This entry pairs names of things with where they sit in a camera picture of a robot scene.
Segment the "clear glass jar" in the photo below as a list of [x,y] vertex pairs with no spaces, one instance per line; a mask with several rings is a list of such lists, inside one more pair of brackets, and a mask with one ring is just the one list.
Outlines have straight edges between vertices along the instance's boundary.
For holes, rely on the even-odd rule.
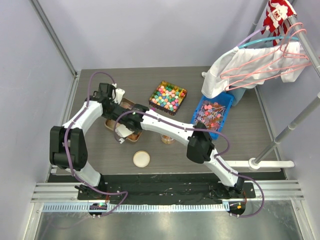
[[171,145],[176,141],[174,138],[169,137],[167,135],[161,134],[160,137],[161,137],[161,141],[166,145]]

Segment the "dark tin of star candies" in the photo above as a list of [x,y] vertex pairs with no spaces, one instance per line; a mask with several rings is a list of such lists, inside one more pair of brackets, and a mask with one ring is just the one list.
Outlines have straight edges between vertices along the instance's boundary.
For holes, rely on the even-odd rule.
[[149,105],[175,116],[183,104],[188,91],[167,81],[161,81],[149,97]]

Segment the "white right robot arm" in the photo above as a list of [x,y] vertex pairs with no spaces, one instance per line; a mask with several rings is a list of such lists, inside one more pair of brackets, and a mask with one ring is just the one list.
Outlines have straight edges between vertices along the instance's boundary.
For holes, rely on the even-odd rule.
[[186,157],[196,163],[206,165],[226,187],[226,193],[233,198],[244,191],[244,178],[241,177],[223,158],[230,148],[218,152],[210,135],[210,130],[199,122],[197,125],[179,122],[165,117],[152,109],[137,106],[130,110],[118,106],[112,118],[131,131],[151,131],[168,136],[187,147]]

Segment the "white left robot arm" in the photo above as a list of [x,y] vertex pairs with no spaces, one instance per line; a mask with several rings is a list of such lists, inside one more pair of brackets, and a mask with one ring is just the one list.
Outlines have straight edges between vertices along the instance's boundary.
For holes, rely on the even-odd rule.
[[106,195],[107,185],[103,175],[88,162],[85,134],[111,107],[119,106],[124,95],[125,91],[118,88],[117,84],[100,83],[97,91],[87,94],[75,116],[61,126],[53,126],[50,130],[50,163],[70,172],[97,200]]

